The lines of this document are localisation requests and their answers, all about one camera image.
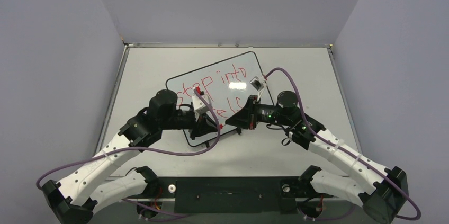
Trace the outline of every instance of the white arm segment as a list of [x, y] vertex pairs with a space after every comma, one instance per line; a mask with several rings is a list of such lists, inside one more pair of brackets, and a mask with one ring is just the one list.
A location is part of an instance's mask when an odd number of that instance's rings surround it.
[[[103, 155], [103, 151], [127, 148], [129, 140], [125, 136], [116, 134], [111, 142], [103, 148], [96, 156]], [[61, 179], [59, 191], [67, 198], [71, 197], [73, 205], [83, 205], [91, 196], [92, 192], [100, 186], [117, 168], [125, 162], [136, 157], [139, 151], [123, 151], [121, 153], [107, 156], [94, 162], [84, 164], [77, 171]]]
[[96, 214], [108, 205], [129, 196], [141, 194], [146, 186], [145, 178], [136, 171], [132, 171], [125, 177], [100, 185], [91, 195], [91, 199], [98, 202], [93, 213]]
[[363, 206], [359, 193], [365, 191], [353, 179], [331, 174], [324, 170], [317, 172], [310, 182], [313, 189], [318, 193], [326, 193], [349, 201], [359, 207]]
[[385, 172], [386, 167], [359, 154], [356, 150], [345, 144], [343, 139], [338, 139], [334, 135], [332, 135], [332, 133], [328, 129], [325, 131], [320, 131], [318, 135], [327, 140], [330, 140], [334, 144], [337, 144], [336, 147], [332, 147], [315, 137], [315, 142], [311, 142], [309, 144], [309, 151], [327, 159], [329, 162], [334, 164], [336, 167], [349, 175], [353, 180], [355, 180], [355, 182], [357, 182], [357, 184], [359, 184], [366, 193], [371, 195], [376, 190], [376, 187], [374, 187], [373, 183], [381, 183], [383, 181], [383, 178], [372, 170], [369, 170], [362, 163], [356, 161], [350, 155], [338, 149], [337, 146], [344, 147], [355, 156], [360, 155], [360, 159], [368, 162], [374, 168], [382, 172], [382, 174], [384, 174], [385, 176], [387, 175]]

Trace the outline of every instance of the red handwriting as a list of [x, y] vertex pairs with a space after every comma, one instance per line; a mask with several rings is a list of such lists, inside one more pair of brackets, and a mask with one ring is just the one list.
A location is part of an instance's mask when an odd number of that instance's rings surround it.
[[223, 77], [221, 77], [221, 81], [223, 81], [223, 84], [225, 84], [225, 80], [223, 79]]
[[188, 89], [191, 90], [192, 88], [189, 87], [189, 88], [186, 89], [184, 85], [185, 85], [185, 83], [183, 83], [183, 90], [184, 90], [183, 94], [187, 94], [187, 96], [192, 97], [192, 96], [187, 92]]
[[[192, 97], [194, 95], [193, 90], [199, 87], [202, 91], [204, 91], [205, 94], [209, 96], [211, 101], [214, 101], [218, 106], [216, 106], [216, 109], [214, 108], [213, 111], [220, 117], [228, 118], [228, 115], [226, 115], [226, 112], [229, 112], [229, 110], [232, 113], [237, 113], [239, 110], [243, 108], [243, 106], [240, 105], [241, 99], [239, 97], [236, 97], [235, 101], [233, 98], [227, 97], [226, 94], [222, 94], [220, 96], [215, 96], [213, 90], [211, 91], [211, 87], [214, 86], [214, 79], [218, 80], [218, 77], [221, 78], [221, 81], [223, 85], [226, 85], [226, 89], [228, 88], [228, 84], [230, 84], [233, 80], [236, 80], [238, 82], [241, 82], [244, 78], [247, 77], [246, 69], [243, 67], [238, 67], [234, 64], [231, 64], [232, 67], [230, 67], [230, 70], [224, 71], [223, 73], [220, 70], [215, 71], [214, 75], [210, 75], [207, 77], [204, 77], [200, 80], [198, 80], [195, 83], [183, 83], [182, 84], [182, 90], [176, 93], [178, 97], [178, 102], [180, 102], [177, 106], [180, 106], [184, 103], [184, 97]], [[222, 98], [224, 99], [226, 97], [228, 102], [228, 107], [223, 108], [223, 106], [219, 106], [220, 102], [216, 102], [217, 99]]]
[[[205, 79], [209, 79], [209, 80], [210, 80], [210, 82], [209, 82], [207, 85], [204, 84], [204, 80], [205, 80]], [[205, 78], [203, 78], [203, 79], [201, 80], [201, 82], [203, 83], [203, 87], [204, 87], [205, 92], [209, 95], [209, 97], [211, 98], [211, 101], [213, 101], [213, 98], [212, 98], [212, 96], [210, 95], [210, 93], [209, 93], [209, 91], [208, 91], [208, 88], [207, 88], [210, 84], [213, 83], [212, 78], [211, 78], [211, 77], [205, 77]]]
[[241, 108], [241, 109], [242, 109], [243, 107], [242, 107], [242, 106], [240, 106], [240, 104], [238, 103], [239, 99], [240, 99], [239, 97], [236, 97], [236, 102], [237, 102], [237, 105], [239, 106], [239, 108]]
[[179, 99], [181, 99], [181, 103], [180, 103], [179, 105], [176, 105], [176, 106], [181, 106], [181, 104], [183, 103], [183, 98], [182, 98], [182, 96], [181, 96], [181, 97], [178, 96], [178, 100], [179, 100]]
[[224, 115], [221, 115], [222, 113], [226, 113], [226, 110], [223, 110], [223, 109], [213, 109], [213, 110], [215, 111], [215, 113], [217, 113], [217, 115], [219, 115], [219, 116], [221, 116], [223, 118], [228, 118], [228, 117], [226, 117]]
[[232, 111], [232, 112], [234, 112], [234, 114], [235, 114], [236, 112], [234, 111], [234, 109], [232, 109], [231, 103], [229, 103], [229, 98], [226, 98], [226, 100], [228, 100], [228, 105], [229, 105], [229, 108], [230, 108], [230, 109], [231, 109], [231, 111]]
[[234, 74], [236, 75], [236, 79], [239, 80], [237, 76], [238, 72], [236, 71], [236, 67], [234, 66], [234, 64], [232, 64], [232, 67], [234, 68]]
[[243, 77], [246, 78], [246, 70], [244, 68], [239, 68]]

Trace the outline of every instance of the whiteboard frame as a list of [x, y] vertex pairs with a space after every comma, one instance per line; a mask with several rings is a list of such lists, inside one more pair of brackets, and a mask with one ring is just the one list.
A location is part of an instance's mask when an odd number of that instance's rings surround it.
[[346, 114], [348, 116], [349, 119], [349, 123], [350, 123], [350, 127], [351, 130], [353, 132], [354, 135], [354, 139], [355, 139], [355, 143], [357, 145], [357, 151], [361, 154], [363, 154], [362, 152], [362, 147], [360, 145], [359, 139], [358, 139], [358, 135], [357, 135], [357, 131], [355, 129], [354, 126], [354, 121], [352, 119], [352, 115], [351, 115], [351, 111], [349, 109], [348, 103], [346, 101], [346, 97], [342, 88], [342, 84], [340, 81], [340, 77], [338, 76], [338, 72], [337, 72], [337, 68], [335, 66], [334, 63], [334, 56], [332, 53], [332, 45], [331, 44], [323, 44], [323, 45], [279, 45], [279, 44], [271, 44], [271, 43], [261, 43], [258, 45], [250, 45], [250, 44], [246, 44], [246, 45], [241, 45], [238, 43], [235, 44], [164, 44], [164, 43], [128, 43], [125, 44], [124, 46], [124, 51], [122, 54], [122, 60], [120, 62], [119, 68], [118, 68], [118, 72], [117, 72], [117, 77], [115, 80], [115, 85], [114, 85], [114, 89], [112, 91], [111, 94], [111, 98], [109, 100], [109, 104], [106, 110], [106, 116], [105, 119], [103, 121], [103, 126], [102, 126], [102, 130], [100, 133], [100, 136], [98, 138], [97, 141], [97, 145], [95, 147], [95, 151], [93, 152], [92, 156], [94, 156], [97, 152], [99, 152], [102, 149], [102, 145], [104, 142], [104, 139], [106, 137], [106, 132], [107, 132], [107, 128], [109, 126], [109, 121], [111, 119], [111, 114], [112, 111], [114, 109], [114, 104], [115, 104], [115, 99], [117, 97], [117, 93], [119, 91], [119, 87], [120, 87], [120, 82], [122, 80], [122, 76], [123, 76], [123, 71], [125, 69], [126, 66], [126, 62], [127, 62], [127, 58], [128, 58], [128, 54], [131, 48], [229, 48], [229, 47], [235, 47], [235, 48], [327, 48], [327, 51], [329, 53], [329, 59], [332, 65], [332, 69], [334, 70], [334, 74], [335, 77], [337, 79], [337, 83], [338, 83], [338, 88], [340, 90], [340, 94], [342, 96], [343, 99], [343, 103], [346, 109]]
[[[262, 71], [261, 64], [260, 64], [260, 62], [259, 62], [259, 59], [257, 58], [256, 53], [254, 53], [253, 51], [248, 51], [248, 52], [244, 52], [244, 53], [241, 53], [241, 54], [236, 55], [236, 56], [233, 56], [233, 57], [226, 58], [226, 59], [221, 60], [221, 61], [214, 62], [214, 63], [212, 63], [212, 64], [203, 66], [203, 67], [201, 67], [201, 68], [194, 69], [194, 70], [191, 70], [191, 71], [189, 71], [189, 72], [182, 73], [182, 74], [180, 74], [180, 75], [171, 77], [171, 78], [169, 78], [169, 79], [167, 79], [167, 80], [165, 81], [165, 88], [166, 88], [167, 90], [169, 90], [169, 89], [168, 89], [168, 86], [167, 86], [167, 83], [168, 83], [169, 80], [172, 80], [172, 79], [175, 79], [175, 78], [178, 78], [178, 77], [187, 75], [187, 74], [189, 74], [189, 73], [195, 72], [195, 71], [200, 70], [200, 69], [204, 69], [204, 68], [213, 66], [213, 65], [215, 65], [215, 64], [219, 64], [219, 63], [224, 62], [224, 61], [227, 61], [227, 60], [234, 59], [234, 58], [239, 57], [239, 56], [246, 55], [247, 53], [253, 53], [253, 54], [254, 54], [254, 57], [256, 57], [257, 65], [259, 66], [259, 69], [261, 70], [261, 74], [264, 75], [264, 73], [263, 73], [263, 71]], [[267, 86], [266, 88], [267, 88], [267, 91], [268, 91], [268, 95], [270, 96], [271, 103], [274, 105], [273, 97], [271, 96], [271, 93], [270, 93], [270, 88], [268, 88], [268, 86]], [[230, 132], [236, 131], [236, 130], [238, 130], [238, 129], [239, 129], [239, 128], [232, 129], [232, 130], [230, 130], [230, 131], [228, 131], [228, 132], [225, 132], [225, 133], [221, 134], [221, 136], [224, 136], [224, 135], [226, 135], [226, 134], [228, 134], [228, 133], [230, 133]], [[209, 147], [209, 145], [208, 145], [208, 144], [209, 144], [209, 141], [214, 140], [215, 138], [217, 138], [217, 137], [212, 137], [211, 139], [206, 140], [206, 141], [204, 141], [204, 142], [202, 142], [202, 143], [199, 143], [198, 145], [192, 146], [192, 145], [190, 144], [190, 141], [189, 141], [188, 138], [187, 138], [187, 134], [185, 133], [186, 130], [182, 130], [182, 131], [183, 131], [183, 133], [184, 133], [185, 139], [187, 140], [187, 144], [188, 144], [189, 146], [191, 146], [191, 147], [197, 147], [197, 146], [200, 146], [200, 145], [202, 145], [202, 144], [205, 144], [207, 147]]]

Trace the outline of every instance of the red wire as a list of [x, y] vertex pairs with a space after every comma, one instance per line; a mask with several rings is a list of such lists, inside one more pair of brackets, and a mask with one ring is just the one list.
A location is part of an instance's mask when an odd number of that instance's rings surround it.
[[317, 207], [319, 207], [319, 206], [321, 205], [321, 212], [323, 211], [323, 208], [322, 208], [322, 201], [323, 201], [323, 199], [324, 199], [324, 196], [321, 195], [320, 202], [319, 202], [318, 205], [317, 205]]
[[157, 194], [157, 196], [153, 202], [154, 208], [156, 208], [156, 200], [158, 200], [160, 198], [160, 196], [162, 196], [162, 187], [159, 187], [159, 193]]

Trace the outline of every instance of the whiteboard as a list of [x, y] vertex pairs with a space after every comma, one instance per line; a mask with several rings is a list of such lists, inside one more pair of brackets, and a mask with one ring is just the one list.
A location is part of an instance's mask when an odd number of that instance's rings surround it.
[[[247, 51], [257, 54], [265, 73], [274, 67], [286, 69], [296, 82], [306, 113], [358, 149], [326, 48], [130, 48], [99, 147], [106, 146], [130, 117], [165, 89], [167, 79]], [[278, 71], [267, 83], [274, 101], [280, 92], [292, 90], [287, 78]], [[146, 151], [123, 164], [111, 177], [124, 176], [129, 169], [140, 166], [149, 166], [158, 176], [296, 176], [310, 165], [343, 175], [325, 159], [299, 145], [282, 146], [284, 137], [280, 131], [258, 126], [256, 130], [244, 130], [240, 136], [228, 133], [214, 149], [197, 156]], [[205, 148], [204, 144], [190, 147], [184, 133], [178, 130], [164, 131], [162, 139], [151, 147], [182, 153]]]
[[[188, 108], [181, 104], [190, 104], [194, 95], [193, 89], [199, 87], [209, 96], [219, 124], [223, 126], [220, 132], [224, 135], [236, 129], [234, 126], [225, 125], [226, 119], [243, 108], [248, 96], [257, 95], [257, 90], [249, 83], [255, 76], [263, 79], [257, 54], [249, 51], [169, 78], [165, 86], [178, 95], [177, 106], [185, 110]], [[261, 103], [274, 104], [269, 89], [262, 97]], [[210, 133], [191, 139], [188, 130], [184, 130], [184, 134], [188, 145], [192, 147], [217, 137], [217, 133]]]

